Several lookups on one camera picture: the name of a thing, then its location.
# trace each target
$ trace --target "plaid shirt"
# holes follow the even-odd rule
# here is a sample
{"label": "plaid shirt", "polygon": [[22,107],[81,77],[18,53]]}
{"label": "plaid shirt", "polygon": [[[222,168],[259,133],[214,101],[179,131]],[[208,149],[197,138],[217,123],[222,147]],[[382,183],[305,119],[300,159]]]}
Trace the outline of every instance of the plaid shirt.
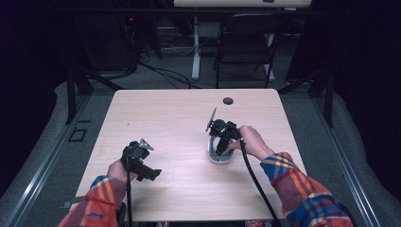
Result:
{"label": "plaid shirt", "polygon": [[283,203],[290,226],[352,226],[333,195],[302,173],[288,153],[275,153],[260,165]]}
{"label": "plaid shirt", "polygon": [[98,176],[91,190],[59,226],[117,226],[116,211],[125,197],[126,184],[114,177]]}
{"label": "plaid shirt", "polygon": [[[307,177],[288,153],[276,153],[260,164],[283,203],[291,226],[352,226],[333,195]],[[115,211],[125,197],[126,185],[113,177],[99,176],[59,226],[116,226]]]}

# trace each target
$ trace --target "desk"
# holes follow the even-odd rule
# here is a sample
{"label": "desk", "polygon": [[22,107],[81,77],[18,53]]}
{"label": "desk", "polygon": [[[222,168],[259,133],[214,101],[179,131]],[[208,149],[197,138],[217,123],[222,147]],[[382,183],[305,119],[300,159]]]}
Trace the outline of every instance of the desk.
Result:
{"label": "desk", "polygon": [[174,0],[175,7],[223,7],[223,8],[308,8],[311,0],[275,0],[273,3],[263,0]]}
{"label": "desk", "polygon": [[[175,7],[182,8],[308,8],[311,0],[275,0],[273,3],[263,0],[174,0]],[[194,19],[194,63],[192,66],[192,79],[200,78],[201,53],[199,49],[199,21]],[[268,72],[269,65],[264,65]]]}
{"label": "desk", "polygon": [[[225,105],[225,97],[234,103]],[[305,172],[275,90],[123,90],[114,95],[77,197],[130,141],[145,138],[154,147],[145,165],[163,171],[154,181],[132,181],[134,221],[272,219],[239,150],[227,165],[209,160],[205,129],[215,107],[215,119],[255,126],[272,149],[288,151]],[[277,217],[284,218],[259,161],[249,159]]]}

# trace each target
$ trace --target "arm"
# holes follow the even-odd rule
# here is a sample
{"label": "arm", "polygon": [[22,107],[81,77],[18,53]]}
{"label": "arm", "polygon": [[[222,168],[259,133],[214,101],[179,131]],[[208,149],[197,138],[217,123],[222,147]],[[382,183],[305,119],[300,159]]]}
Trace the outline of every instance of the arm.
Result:
{"label": "arm", "polygon": [[[252,127],[243,126],[239,131],[247,152],[261,161],[291,226],[352,226],[334,196],[302,173],[288,153],[274,153]],[[229,148],[240,146],[235,142]]]}
{"label": "arm", "polygon": [[[136,176],[130,174],[130,180]],[[127,173],[119,161],[109,166],[107,176],[99,176],[84,200],[71,210],[59,226],[117,226],[116,211],[125,198]]]}

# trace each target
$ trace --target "cable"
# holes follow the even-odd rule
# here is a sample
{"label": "cable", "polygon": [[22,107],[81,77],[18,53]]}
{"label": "cable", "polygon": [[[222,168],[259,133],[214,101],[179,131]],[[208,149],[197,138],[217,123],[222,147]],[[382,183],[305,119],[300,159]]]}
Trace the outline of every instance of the cable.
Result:
{"label": "cable", "polygon": [[142,63],[142,62],[139,62],[139,64],[146,67],[149,70],[152,70],[152,71],[158,73],[159,75],[164,77],[171,85],[173,85],[176,88],[178,88],[178,87],[176,85],[174,85],[169,79],[175,79],[178,82],[188,85],[188,89],[191,89],[191,88],[200,89],[200,87],[193,85],[185,75],[182,75],[180,73],[177,73],[177,72],[174,72],[174,71],[171,71],[168,69],[156,68],[156,67],[150,66],[148,64]]}
{"label": "cable", "polygon": [[131,207],[131,181],[130,181],[130,168],[131,165],[129,155],[127,155],[127,209],[128,209],[128,225],[132,227],[132,207]]}
{"label": "cable", "polygon": [[248,157],[247,157],[247,151],[246,151],[246,149],[245,149],[245,142],[244,142],[244,139],[242,138],[242,136],[241,136],[241,134],[239,133],[239,131],[237,131],[237,132],[238,132],[238,134],[239,134],[239,143],[240,143],[240,145],[241,145],[242,156],[244,157],[244,161],[245,161],[245,164],[246,164],[246,166],[247,166],[247,168],[248,168],[248,171],[250,172],[251,177],[252,177],[252,179],[253,179],[253,182],[254,182],[254,184],[256,185],[257,190],[259,190],[259,193],[260,193],[260,195],[262,196],[263,201],[264,201],[265,204],[268,206],[269,211],[271,212],[271,215],[273,216],[273,223],[272,223],[272,226],[273,226],[273,227],[281,227],[280,220],[277,218],[276,214],[274,213],[274,210],[273,210],[273,208],[271,207],[271,204],[270,204],[270,202],[269,202],[269,200],[268,200],[268,197],[266,197],[266,194],[265,194],[265,192],[263,191],[262,186],[260,186],[259,181],[256,179],[256,176],[255,176],[254,173],[253,173],[253,170],[252,170],[252,168],[251,168],[250,162],[249,162]]}

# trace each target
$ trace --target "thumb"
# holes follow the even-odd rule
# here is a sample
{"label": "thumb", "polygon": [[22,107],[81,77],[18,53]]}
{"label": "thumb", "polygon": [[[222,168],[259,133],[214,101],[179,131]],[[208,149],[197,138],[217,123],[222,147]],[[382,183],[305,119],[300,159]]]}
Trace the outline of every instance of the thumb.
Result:
{"label": "thumb", "polygon": [[240,145],[240,143],[239,143],[239,140],[237,140],[237,141],[235,141],[235,142],[229,144],[229,145],[227,146],[227,149],[241,149],[241,145]]}

